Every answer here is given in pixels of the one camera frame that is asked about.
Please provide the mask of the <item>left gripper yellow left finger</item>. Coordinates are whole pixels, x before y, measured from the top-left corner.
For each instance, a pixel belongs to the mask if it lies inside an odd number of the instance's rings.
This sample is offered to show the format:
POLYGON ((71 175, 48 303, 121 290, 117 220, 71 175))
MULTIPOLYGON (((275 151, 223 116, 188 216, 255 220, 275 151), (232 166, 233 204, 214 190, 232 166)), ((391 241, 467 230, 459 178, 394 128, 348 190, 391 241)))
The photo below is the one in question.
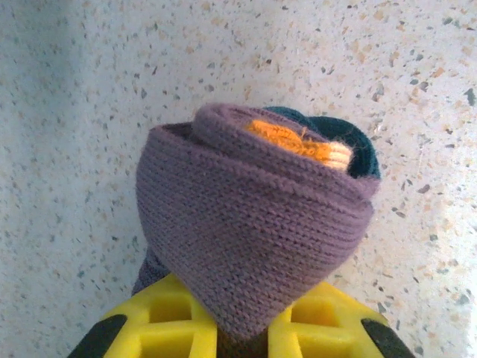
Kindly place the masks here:
POLYGON ((217 326, 170 274, 106 313, 69 356, 214 358, 217 326))

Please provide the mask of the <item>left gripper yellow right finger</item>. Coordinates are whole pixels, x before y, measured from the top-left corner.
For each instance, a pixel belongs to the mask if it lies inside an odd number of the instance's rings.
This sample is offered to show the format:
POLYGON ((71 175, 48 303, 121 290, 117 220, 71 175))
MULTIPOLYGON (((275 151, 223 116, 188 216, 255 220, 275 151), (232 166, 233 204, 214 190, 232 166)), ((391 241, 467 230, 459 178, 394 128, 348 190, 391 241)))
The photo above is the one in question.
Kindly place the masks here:
POLYGON ((414 354, 383 315, 323 282, 271 323, 268 356, 412 358, 414 354))

